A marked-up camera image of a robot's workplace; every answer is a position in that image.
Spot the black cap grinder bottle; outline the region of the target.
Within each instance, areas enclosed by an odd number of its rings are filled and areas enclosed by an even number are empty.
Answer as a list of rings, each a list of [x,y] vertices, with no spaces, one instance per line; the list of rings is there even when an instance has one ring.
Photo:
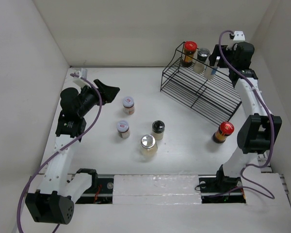
[[[200,48],[197,51],[197,59],[193,66],[193,71],[197,74],[201,74],[205,68],[205,62],[210,55],[210,51],[207,48]]]

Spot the silver lid blue label bottle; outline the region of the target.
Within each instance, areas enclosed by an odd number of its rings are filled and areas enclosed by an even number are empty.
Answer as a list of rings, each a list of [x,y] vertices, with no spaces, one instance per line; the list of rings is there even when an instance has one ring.
[[[206,66],[205,66],[205,70],[204,70],[204,74],[203,77],[207,80],[211,80],[213,79],[213,77],[215,76],[217,69],[218,69],[218,63],[220,61],[220,56],[217,56],[214,62],[214,65],[210,64],[210,60],[207,61]]]

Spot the red lid sauce bottle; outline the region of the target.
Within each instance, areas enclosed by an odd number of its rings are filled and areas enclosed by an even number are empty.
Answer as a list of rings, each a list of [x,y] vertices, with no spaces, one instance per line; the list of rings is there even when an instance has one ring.
[[[190,67],[193,63],[194,54],[197,51],[197,44],[194,41],[186,41],[183,47],[181,64],[183,67]]]
[[[222,122],[218,130],[213,134],[212,139],[215,143],[222,144],[226,139],[232,135],[235,128],[234,125],[228,121]]]

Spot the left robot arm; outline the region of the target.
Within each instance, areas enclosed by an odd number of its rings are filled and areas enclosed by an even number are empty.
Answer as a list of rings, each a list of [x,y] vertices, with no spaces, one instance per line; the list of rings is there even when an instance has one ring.
[[[34,222],[67,225],[81,195],[98,188],[94,169],[80,168],[72,181],[67,182],[66,178],[82,137],[93,127],[93,124],[86,125],[85,115],[96,105],[102,107],[111,103],[120,89],[98,79],[93,83],[85,78],[80,81],[80,90],[69,87],[60,94],[61,112],[55,132],[54,155],[46,161],[47,170],[37,190],[25,198]]]

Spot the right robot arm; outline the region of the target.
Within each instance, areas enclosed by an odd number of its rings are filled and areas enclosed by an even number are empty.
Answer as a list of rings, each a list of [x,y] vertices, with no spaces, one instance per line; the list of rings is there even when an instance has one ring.
[[[216,177],[206,183],[205,191],[228,193],[237,190],[244,169],[259,154],[272,153],[275,140],[282,125],[282,119],[275,116],[266,106],[258,87],[258,77],[250,68],[255,48],[247,42],[238,42],[232,46],[215,45],[209,64],[215,64],[220,57],[218,67],[229,69],[229,79],[239,94],[247,119],[237,134],[237,148],[227,162],[216,172]]]

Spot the white lid spice jar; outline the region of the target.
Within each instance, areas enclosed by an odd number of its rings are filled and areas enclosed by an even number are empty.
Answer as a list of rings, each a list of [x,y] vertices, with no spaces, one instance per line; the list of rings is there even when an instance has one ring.
[[[121,138],[126,139],[130,136],[129,123],[126,120],[119,121],[116,128]]]
[[[127,115],[132,115],[135,111],[135,107],[134,107],[134,99],[130,96],[126,96],[123,98],[122,100],[122,104],[123,104],[123,111],[125,114]]]

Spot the black knob grinder bottle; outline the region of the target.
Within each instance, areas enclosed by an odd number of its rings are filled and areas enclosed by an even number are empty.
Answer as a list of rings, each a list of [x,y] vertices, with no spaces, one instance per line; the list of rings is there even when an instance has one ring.
[[[156,120],[152,123],[152,132],[151,135],[156,139],[156,140],[162,140],[164,136],[164,131],[165,131],[165,124],[161,120]]]

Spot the silver lid glass jar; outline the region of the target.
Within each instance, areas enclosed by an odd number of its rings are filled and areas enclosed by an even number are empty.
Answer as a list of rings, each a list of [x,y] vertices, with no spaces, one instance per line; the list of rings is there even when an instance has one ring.
[[[143,135],[140,139],[139,151],[141,162],[145,163],[153,160],[158,151],[157,141],[154,136],[150,134]]]

